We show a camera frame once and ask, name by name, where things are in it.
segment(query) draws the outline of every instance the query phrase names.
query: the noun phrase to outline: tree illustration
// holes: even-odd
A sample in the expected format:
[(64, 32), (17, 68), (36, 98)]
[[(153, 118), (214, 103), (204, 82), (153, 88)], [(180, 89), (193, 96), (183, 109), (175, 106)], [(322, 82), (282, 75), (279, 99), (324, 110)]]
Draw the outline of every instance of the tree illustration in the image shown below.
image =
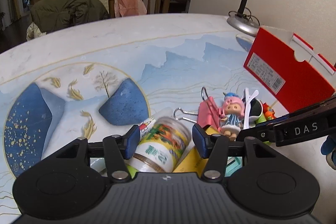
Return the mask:
[(118, 82), (118, 77), (113, 74), (112, 72), (105, 72), (105, 71), (100, 71), (99, 74), (96, 76), (95, 84), (97, 85), (95, 87), (96, 91), (101, 91), (104, 90), (107, 93), (107, 96), (110, 98), (109, 94), (109, 86), (115, 85)]

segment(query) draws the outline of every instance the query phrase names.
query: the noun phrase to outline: pink binder clip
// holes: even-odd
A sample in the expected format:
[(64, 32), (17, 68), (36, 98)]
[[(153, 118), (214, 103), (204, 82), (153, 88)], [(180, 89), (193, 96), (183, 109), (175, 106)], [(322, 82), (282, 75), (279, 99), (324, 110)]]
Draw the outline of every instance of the pink binder clip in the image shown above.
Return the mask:
[[(199, 104), (198, 113), (184, 111), (183, 109), (176, 108), (174, 111), (174, 118), (176, 120), (186, 120), (189, 122), (198, 123), (201, 127), (205, 127), (207, 125), (212, 126), (213, 128), (218, 128), (220, 123), (220, 116), (218, 113), (218, 107), (212, 96), (208, 96), (205, 87), (202, 87), (202, 99), (203, 101)], [(176, 112), (181, 111), (185, 114), (189, 115), (197, 115), (197, 121), (186, 117), (176, 117)]]

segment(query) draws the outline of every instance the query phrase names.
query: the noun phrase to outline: doll's face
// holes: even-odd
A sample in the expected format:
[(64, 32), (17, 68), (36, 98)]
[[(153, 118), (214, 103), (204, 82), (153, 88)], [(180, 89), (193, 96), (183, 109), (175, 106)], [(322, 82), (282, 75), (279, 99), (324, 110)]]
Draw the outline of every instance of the doll's face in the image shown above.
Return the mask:
[(240, 107), (239, 104), (229, 104), (226, 106), (224, 113), (225, 114), (236, 114), (240, 115), (242, 112), (242, 108)]

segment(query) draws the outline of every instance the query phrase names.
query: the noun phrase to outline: pink towel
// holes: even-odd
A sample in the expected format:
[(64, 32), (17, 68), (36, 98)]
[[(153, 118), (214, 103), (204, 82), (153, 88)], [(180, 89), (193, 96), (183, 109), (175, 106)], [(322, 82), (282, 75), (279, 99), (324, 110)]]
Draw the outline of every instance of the pink towel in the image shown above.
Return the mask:
[(142, 0), (114, 0), (115, 17), (138, 16), (147, 14)]

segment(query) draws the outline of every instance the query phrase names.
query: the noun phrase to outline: dark wooden floor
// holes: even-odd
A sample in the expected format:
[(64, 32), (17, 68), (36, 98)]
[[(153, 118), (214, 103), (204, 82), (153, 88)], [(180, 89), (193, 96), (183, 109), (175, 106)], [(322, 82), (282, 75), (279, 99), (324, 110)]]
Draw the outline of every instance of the dark wooden floor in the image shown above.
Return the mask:
[(0, 53), (26, 42), (27, 28), (31, 24), (29, 16), (22, 17), (0, 32)]

